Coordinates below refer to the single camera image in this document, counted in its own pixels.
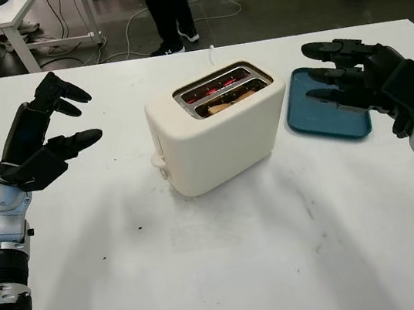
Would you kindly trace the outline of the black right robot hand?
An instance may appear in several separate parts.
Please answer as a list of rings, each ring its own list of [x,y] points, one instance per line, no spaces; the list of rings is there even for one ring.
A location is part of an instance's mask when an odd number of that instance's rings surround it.
[[[392,132],[399,138],[410,136],[413,121],[382,87],[403,57],[382,44],[366,45],[360,39],[333,39],[331,42],[305,43],[301,52],[309,59],[333,62],[334,68],[313,68],[309,75],[330,89],[312,89],[308,98],[335,104],[339,109],[356,113],[374,110],[392,117]]]

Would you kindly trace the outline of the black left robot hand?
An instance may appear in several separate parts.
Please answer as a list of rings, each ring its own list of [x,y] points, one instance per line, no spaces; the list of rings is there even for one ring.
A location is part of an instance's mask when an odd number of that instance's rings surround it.
[[[73,103],[88,103],[90,94],[72,83],[48,72],[34,92],[31,102],[24,102],[17,109],[5,146],[2,162],[21,165],[44,144],[51,115],[55,112],[67,116],[81,116]]]

